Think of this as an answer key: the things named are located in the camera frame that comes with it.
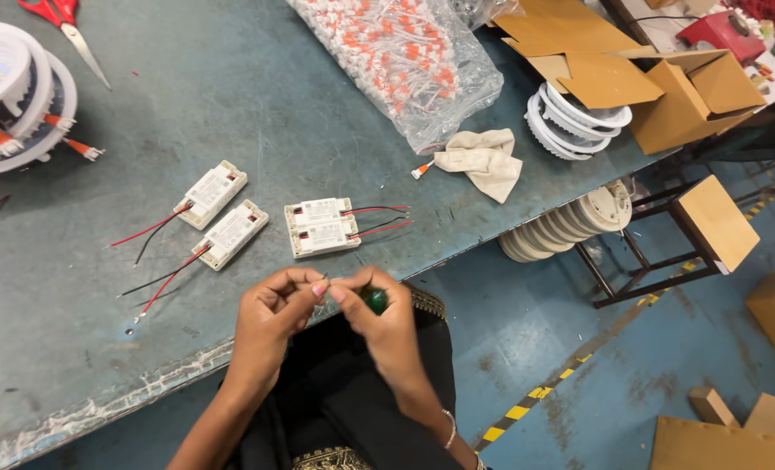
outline fingernail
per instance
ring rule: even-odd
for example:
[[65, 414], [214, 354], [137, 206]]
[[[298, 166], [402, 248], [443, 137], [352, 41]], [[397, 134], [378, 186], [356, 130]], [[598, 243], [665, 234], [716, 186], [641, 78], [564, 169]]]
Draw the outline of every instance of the fingernail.
[[340, 303], [344, 300], [344, 291], [341, 289], [330, 289], [330, 295], [332, 296], [332, 299], [335, 299], [335, 302]]
[[312, 286], [312, 293], [315, 294], [316, 297], [320, 297], [326, 292], [326, 284], [320, 283], [315, 284]]

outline red wire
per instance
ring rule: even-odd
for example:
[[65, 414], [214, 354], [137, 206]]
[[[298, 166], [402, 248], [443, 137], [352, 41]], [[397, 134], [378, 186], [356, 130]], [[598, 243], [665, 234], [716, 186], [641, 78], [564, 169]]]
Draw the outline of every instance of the red wire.
[[150, 305], [152, 305], [152, 302], [155, 302], [155, 299], [157, 299], [158, 296], [161, 295], [161, 291], [163, 291], [164, 288], [167, 287], [167, 284], [169, 284], [170, 281], [172, 281], [174, 277], [178, 276], [178, 272], [181, 271], [182, 268], [184, 268], [185, 266], [187, 266], [188, 264], [193, 262], [194, 259], [202, 256], [202, 254], [205, 252], [205, 250], [208, 249], [208, 246], [209, 245], [205, 245], [204, 248], [199, 250], [196, 254], [194, 254], [192, 257], [190, 257], [190, 259], [185, 261], [184, 264], [181, 265], [181, 268], [176, 270], [176, 272], [174, 272], [172, 276], [170, 276], [166, 281], [164, 281], [163, 284], [161, 284], [161, 289], [159, 289], [158, 292], [156, 292], [155, 295], [152, 296], [152, 298], [149, 300], [149, 303], [147, 304], [147, 306], [144, 307], [143, 310], [141, 311], [142, 314], [146, 314], [147, 313], [147, 309], [149, 308]]
[[[391, 206], [389, 209], [408, 209], [410, 206]], [[369, 212], [369, 211], [381, 211], [388, 208], [370, 208], [370, 209], [357, 209], [355, 211], [347, 211], [342, 213], [342, 216], [348, 216], [350, 214], [357, 214], [358, 212]]]
[[[190, 204], [188, 204], [187, 206], [184, 206], [183, 208], [181, 208], [181, 209], [179, 209], [179, 210], [180, 210], [180, 211], [183, 211], [184, 209], [186, 209], [186, 208], [189, 208], [189, 207], [190, 207]], [[112, 243], [111, 245], [109, 245], [109, 246], [108, 246], [108, 247], [106, 247], [106, 248], [117, 246], [117, 245], [119, 245], [119, 244], [121, 244], [121, 243], [123, 243], [123, 242], [128, 242], [129, 240], [132, 240], [132, 239], [133, 239], [133, 238], [135, 238], [135, 237], [140, 237], [140, 236], [141, 236], [141, 235], [143, 235], [144, 233], [146, 233], [146, 232], [149, 232], [150, 230], [152, 230], [152, 229], [154, 229], [154, 228], [157, 228], [159, 225], [162, 225], [162, 224], [164, 224], [164, 223], [167, 223], [167, 222], [169, 222], [169, 220], [170, 220], [171, 218], [173, 218], [173, 214], [170, 214], [170, 217], [168, 217], [168, 218], [165, 218], [165, 219], [164, 219], [164, 220], [162, 220], [161, 222], [159, 222], [159, 223], [156, 223], [156, 224], [155, 224], [155, 225], [153, 225], [152, 227], [150, 227], [150, 228], [148, 228], [148, 229], [144, 230], [143, 232], [136, 233], [136, 234], [132, 235], [132, 236], [131, 236], [131, 237], [129, 237], [129, 238], [124, 238], [124, 239], [123, 239], [123, 240], [121, 240], [120, 242], [114, 242], [114, 243]]]
[[411, 220], [410, 222], [397, 223], [396, 225], [392, 225], [390, 227], [377, 228], [376, 230], [370, 230], [369, 232], [356, 233], [355, 235], [351, 235], [350, 240], [353, 239], [353, 238], [359, 238], [359, 237], [363, 237], [365, 235], [370, 235], [371, 233], [381, 232], [382, 230], [390, 230], [391, 228], [401, 227], [402, 225], [407, 225], [409, 223], [413, 223], [413, 220]]

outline yellow and black hazard tape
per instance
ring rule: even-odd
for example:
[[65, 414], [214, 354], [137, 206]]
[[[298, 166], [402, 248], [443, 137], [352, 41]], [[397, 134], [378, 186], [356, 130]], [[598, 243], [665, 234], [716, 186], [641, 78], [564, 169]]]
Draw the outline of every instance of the yellow and black hazard tape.
[[[773, 196], [768, 196], [768, 202], [773, 202], [775, 198]], [[745, 219], [753, 219], [758, 215], [759, 212], [762, 211], [762, 209], [766, 208], [768, 206], [768, 202], [765, 201], [758, 201], [756, 204], [753, 205], [752, 208], [748, 211], [748, 213], [744, 214]]]
[[[768, 202], [771, 202], [774, 200], [774, 197], [769, 196]], [[745, 219], [753, 219], [756, 217], [756, 215], [764, 208], [768, 206], [768, 202], [765, 201], [758, 201], [756, 204], [753, 205], [752, 208], [748, 210], [748, 213], [744, 214]], [[687, 261], [683, 263], [681, 268], [678, 270], [678, 272], [671, 277], [676, 276], [682, 276], [686, 274], [687, 272], [691, 272], [693, 269], [697, 267], [698, 264], [702, 263], [703, 260], [700, 258], [695, 258], [692, 261]], [[643, 297], [640, 298], [640, 300], [637, 301], [636, 305], [631, 307], [625, 314], [626, 315], [638, 315], [639, 312], [646, 308], [650, 307], [654, 304], [657, 300], [660, 299], [660, 297], [663, 296], [669, 289], [661, 289], [658, 290], [652, 294], [646, 294]], [[619, 331], [616, 331], [613, 333], [615, 336], [618, 334]], [[531, 409], [533, 409], [536, 405], [539, 404], [541, 400], [543, 400], [547, 395], [549, 395], [550, 391], [553, 391], [554, 388], [556, 388], [562, 380], [570, 377], [576, 369], [579, 368], [587, 359], [590, 359], [591, 356], [596, 352], [596, 350], [599, 348], [597, 346], [593, 350], [591, 350], [589, 353], [584, 355], [582, 358], [573, 357], [571, 359], [567, 360], [567, 363], [559, 370], [562, 370], [561, 374], [557, 372], [554, 373], [550, 379], [548, 379], [546, 382], [544, 382], [541, 386], [537, 387], [535, 390], [532, 390], [529, 392], [527, 396], [525, 396], [522, 400], [518, 401], [518, 405], [515, 405], [507, 411], [506, 415], [497, 420], [494, 424], [492, 424], [491, 427], [488, 428], [485, 434], [483, 434], [483, 437], [480, 439], [480, 442], [477, 443], [474, 446], [474, 453], [480, 453], [480, 451], [484, 450], [486, 447], [488, 447], [489, 444], [494, 443], [495, 440], [497, 440], [503, 433], [506, 432], [509, 427], [511, 427], [515, 422], [518, 422], [519, 419], [521, 419], [524, 415], [527, 414], [527, 412]]]

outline red machine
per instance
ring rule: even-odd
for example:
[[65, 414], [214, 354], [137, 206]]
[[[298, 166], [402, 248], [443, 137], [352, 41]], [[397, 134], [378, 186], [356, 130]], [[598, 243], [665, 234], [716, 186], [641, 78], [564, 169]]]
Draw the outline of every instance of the red machine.
[[741, 67], [751, 65], [766, 50], [764, 42], [734, 12], [707, 15], [680, 31], [675, 37], [689, 44], [711, 44], [713, 48], [730, 49]]

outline scissor blade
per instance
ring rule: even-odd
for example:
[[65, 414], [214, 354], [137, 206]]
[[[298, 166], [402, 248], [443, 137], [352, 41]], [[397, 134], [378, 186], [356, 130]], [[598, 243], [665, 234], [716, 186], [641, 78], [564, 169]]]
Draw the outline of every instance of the scissor blade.
[[100, 70], [100, 65], [97, 65], [97, 60], [95, 60], [94, 56], [91, 55], [91, 51], [88, 49], [88, 44], [86, 44], [86, 40], [82, 38], [80, 30], [78, 30], [76, 26], [70, 23], [63, 23], [60, 29], [66, 35], [66, 37], [68, 37], [71, 43], [74, 44], [74, 48], [80, 53], [80, 57], [86, 61], [86, 64], [88, 64], [88, 67], [91, 69], [91, 71], [94, 72], [94, 74], [97, 75], [100, 80], [103, 80], [103, 84], [106, 85], [106, 88], [111, 90], [111, 85], [109, 84], [108, 80], [106, 80], [106, 75], [103, 74], [103, 71]]

